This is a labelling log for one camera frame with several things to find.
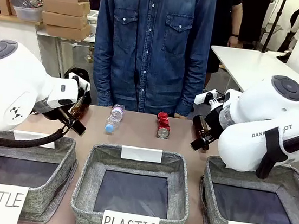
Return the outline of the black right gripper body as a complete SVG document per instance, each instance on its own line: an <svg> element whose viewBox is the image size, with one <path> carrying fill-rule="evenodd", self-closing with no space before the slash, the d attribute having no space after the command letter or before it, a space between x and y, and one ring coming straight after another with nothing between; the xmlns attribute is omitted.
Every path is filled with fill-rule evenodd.
<svg viewBox="0 0 299 224"><path fill-rule="evenodd" d="M221 110L221 107L215 108L205 117L205 121L209 126L208 132L205 134L205 140L207 142L213 142L214 140L217 140L223 132L223 128L219 120L219 114Z"/></svg>

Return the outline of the background person hand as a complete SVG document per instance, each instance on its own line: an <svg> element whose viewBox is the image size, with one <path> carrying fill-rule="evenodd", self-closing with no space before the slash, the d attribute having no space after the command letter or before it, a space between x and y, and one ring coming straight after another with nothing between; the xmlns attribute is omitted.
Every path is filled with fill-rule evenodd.
<svg viewBox="0 0 299 224"><path fill-rule="evenodd" d="M228 39L227 46L237 48L238 47L238 37L231 35Z"/></svg>

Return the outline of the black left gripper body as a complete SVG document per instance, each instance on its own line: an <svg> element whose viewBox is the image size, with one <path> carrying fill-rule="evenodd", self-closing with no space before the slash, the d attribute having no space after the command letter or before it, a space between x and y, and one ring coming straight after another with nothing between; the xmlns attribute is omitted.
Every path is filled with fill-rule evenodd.
<svg viewBox="0 0 299 224"><path fill-rule="evenodd" d="M69 112L69 110L69 106L60 106L58 108L43 106L40 108L40 113L49 120L59 120L66 124L69 122L69 119L73 118L73 115Z"/></svg>

